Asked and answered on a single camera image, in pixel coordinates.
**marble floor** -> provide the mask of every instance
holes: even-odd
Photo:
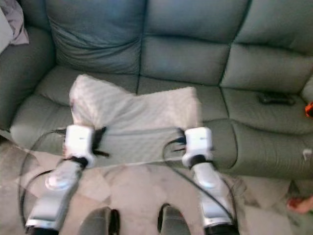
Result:
[[[25,152],[0,138],[0,234],[24,234],[18,214],[17,183]],[[22,185],[35,174],[53,169],[60,157],[34,152]],[[75,235],[90,211],[109,206],[121,213],[121,235],[157,235],[157,214],[165,202],[179,208],[191,234],[203,234],[198,192],[162,165],[120,165],[84,172],[60,232]],[[313,215],[287,211],[286,200],[313,193],[313,181],[288,181],[246,176],[224,176],[235,194],[241,235],[312,235]],[[30,188],[26,214],[44,191],[44,177]]]

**red object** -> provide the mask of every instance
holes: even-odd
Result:
[[[305,107],[305,115],[309,118],[313,118],[313,102]]]

